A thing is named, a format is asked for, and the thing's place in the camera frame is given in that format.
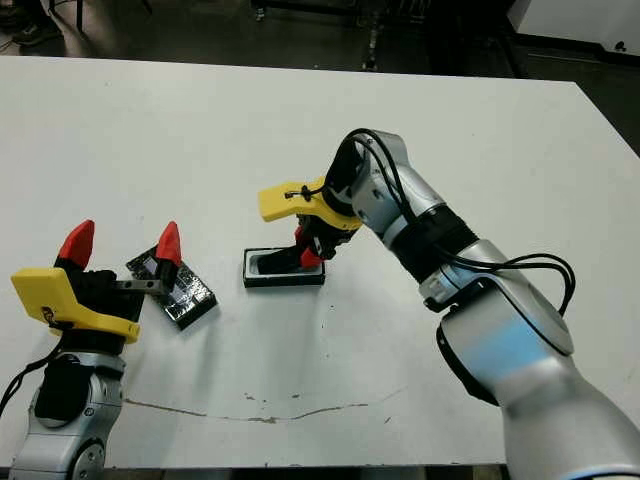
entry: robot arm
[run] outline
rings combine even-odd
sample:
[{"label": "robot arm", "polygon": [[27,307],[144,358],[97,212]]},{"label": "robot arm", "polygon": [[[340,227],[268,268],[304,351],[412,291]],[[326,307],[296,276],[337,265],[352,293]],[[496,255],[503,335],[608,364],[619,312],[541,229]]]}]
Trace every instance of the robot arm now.
[{"label": "robot arm", "polygon": [[578,372],[562,316],[518,269],[488,267],[509,262],[411,168],[399,136],[352,132],[324,186],[308,200],[298,190],[270,205],[264,199],[282,190],[263,192],[263,217],[357,219],[416,279],[429,309],[448,309],[438,346],[467,392],[501,409],[513,478],[640,477],[640,432]]},{"label": "robot arm", "polygon": [[[23,269],[11,277],[27,314],[61,338],[48,358],[25,370],[47,365],[10,480],[100,477],[122,405],[125,362],[119,355],[125,343],[137,340],[145,294],[173,289],[181,262],[174,222],[155,249],[154,280],[117,281],[110,270],[85,272],[93,233],[94,224],[87,220],[67,237],[54,268]],[[2,408],[10,396],[3,398]]]}]

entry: white table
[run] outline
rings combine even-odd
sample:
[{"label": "white table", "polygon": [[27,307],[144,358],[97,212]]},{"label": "white table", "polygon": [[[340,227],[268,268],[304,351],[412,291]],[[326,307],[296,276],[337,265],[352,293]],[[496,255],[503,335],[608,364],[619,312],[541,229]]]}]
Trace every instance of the white table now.
[{"label": "white table", "polygon": [[[145,303],[125,396],[197,415],[126,403],[109,466],[504,460],[498,410],[449,372],[439,316],[371,232],[340,247],[321,288],[242,286],[244,248],[293,241],[294,219],[262,222],[258,190],[323,174],[361,126],[402,135],[415,168],[506,254],[546,250],[575,266],[576,362],[640,424],[640,161],[576,85],[0,60],[2,388],[55,342],[9,276],[50,265],[85,218],[91,267],[120,275],[177,220],[184,259],[220,301],[182,333]],[[559,301],[553,273],[532,277]],[[21,445],[41,375],[0,419],[0,465]]]}]

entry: floor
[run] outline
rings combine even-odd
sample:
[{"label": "floor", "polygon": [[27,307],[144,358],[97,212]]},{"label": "floor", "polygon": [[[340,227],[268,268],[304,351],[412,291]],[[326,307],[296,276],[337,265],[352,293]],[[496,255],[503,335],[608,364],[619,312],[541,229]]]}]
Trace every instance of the floor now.
[{"label": "floor", "polygon": [[[140,0],[85,0],[85,33],[81,34],[75,28],[74,0],[57,1],[54,18],[64,39],[33,48],[7,43],[0,54],[358,71],[369,39],[367,21],[363,19],[270,9],[265,19],[257,22],[249,0],[151,0],[152,13]],[[419,24],[387,25],[379,39],[377,71],[572,80],[640,154],[639,66],[603,57],[590,46],[545,44],[516,37],[504,27],[489,32],[471,30],[456,43],[456,66],[447,71],[451,67],[450,56],[434,53],[434,45],[447,43],[441,36],[425,35]],[[10,40],[11,33],[0,30],[0,45]],[[389,473],[381,469],[290,469],[284,477],[383,479],[389,478]],[[500,466],[429,467],[393,473],[391,478],[407,480],[508,478]],[[110,471],[106,476],[109,480],[196,477],[282,478],[283,471]]]}]

